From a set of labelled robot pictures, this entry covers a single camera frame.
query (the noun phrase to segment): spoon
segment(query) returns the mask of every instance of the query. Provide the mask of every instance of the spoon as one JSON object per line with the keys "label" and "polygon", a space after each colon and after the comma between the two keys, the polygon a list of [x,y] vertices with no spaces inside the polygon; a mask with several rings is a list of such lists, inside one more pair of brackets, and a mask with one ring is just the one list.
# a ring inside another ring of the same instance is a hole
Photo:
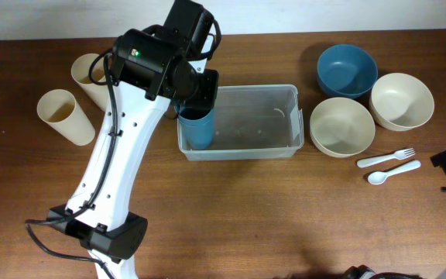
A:
{"label": "spoon", "polygon": [[406,171],[415,170],[415,169],[417,169],[420,166],[421,166],[421,162],[419,160],[413,160],[413,161],[410,161],[407,164],[403,164],[402,166],[394,168],[393,170],[390,170],[390,171],[387,171],[387,172],[375,171],[375,172],[373,172],[372,174],[370,174],[368,176],[368,181],[371,184],[378,185],[378,184],[381,184],[381,183],[385,182],[385,180],[389,176],[392,176],[392,175],[395,175],[395,174],[400,174],[400,173],[403,173],[403,172],[406,172]]}

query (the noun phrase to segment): fork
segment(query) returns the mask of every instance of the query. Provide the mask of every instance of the fork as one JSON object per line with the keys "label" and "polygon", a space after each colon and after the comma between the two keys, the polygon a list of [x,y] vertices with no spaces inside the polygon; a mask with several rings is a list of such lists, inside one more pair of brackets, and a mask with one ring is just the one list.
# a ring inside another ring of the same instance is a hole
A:
{"label": "fork", "polygon": [[357,167],[370,167],[372,165],[379,164],[381,162],[384,162],[387,160],[392,160],[392,159],[404,160],[404,159],[407,159],[415,154],[416,154],[416,151],[414,151],[414,148],[398,150],[395,153],[390,154],[390,155],[382,155],[382,156],[377,156],[377,157],[373,157],[373,158],[358,160]]}

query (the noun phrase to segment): beige bowl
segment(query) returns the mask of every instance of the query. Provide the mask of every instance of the beige bowl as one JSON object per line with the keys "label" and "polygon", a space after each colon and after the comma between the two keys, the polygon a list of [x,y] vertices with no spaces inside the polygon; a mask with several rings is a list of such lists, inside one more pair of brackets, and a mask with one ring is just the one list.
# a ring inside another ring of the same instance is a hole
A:
{"label": "beige bowl", "polygon": [[349,98],[329,98],[310,116],[314,145],[332,157],[349,157],[366,150],[375,138],[375,129],[368,110]]}
{"label": "beige bowl", "polygon": [[381,126],[407,131],[430,120],[434,100],[430,90],[408,74],[387,74],[372,88],[369,111]]}

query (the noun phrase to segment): wooden table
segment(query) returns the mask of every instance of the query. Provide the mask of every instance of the wooden table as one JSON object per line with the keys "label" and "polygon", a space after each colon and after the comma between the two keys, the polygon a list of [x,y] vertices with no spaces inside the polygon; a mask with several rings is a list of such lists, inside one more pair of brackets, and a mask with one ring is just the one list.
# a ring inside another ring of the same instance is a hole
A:
{"label": "wooden table", "polygon": [[[39,120],[36,104],[47,91],[67,89],[98,130],[103,112],[74,83],[70,67],[113,41],[0,42],[0,278],[96,277],[91,263],[47,256],[23,221],[45,218],[67,201],[94,146],[65,140]],[[446,267],[446,177],[429,161],[446,150],[446,30],[224,36],[208,68],[219,71],[220,85],[294,84],[307,122],[326,99],[315,81],[317,59],[337,43],[370,52],[380,76],[421,79],[436,104],[429,123],[404,133],[377,126],[371,147],[347,159],[319,152],[306,130],[304,147],[287,160],[188,162],[178,150],[176,121],[163,119],[130,200],[130,210],[149,220],[136,253],[140,277],[272,278],[365,264],[432,278]],[[355,166],[405,146],[416,149],[422,168],[383,186],[363,175],[400,162]],[[75,239],[36,232],[51,249],[87,255]]]}

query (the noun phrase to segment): bowl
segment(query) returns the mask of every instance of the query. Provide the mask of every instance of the bowl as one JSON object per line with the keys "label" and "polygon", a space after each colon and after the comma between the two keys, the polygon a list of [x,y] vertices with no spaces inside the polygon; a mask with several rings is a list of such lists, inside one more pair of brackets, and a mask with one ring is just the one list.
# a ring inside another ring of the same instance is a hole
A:
{"label": "bowl", "polygon": [[387,74],[372,88],[369,99],[372,117],[392,131],[407,131],[430,120],[434,100],[423,82],[409,74]]}
{"label": "bowl", "polygon": [[349,98],[330,98],[310,116],[310,137],[323,153],[337,158],[366,150],[375,138],[368,110]]}
{"label": "bowl", "polygon": [[317,61],[317,82],[330,97],[359,98],[372,88],[377,78],[375,61],[356,46],[332,46]]}

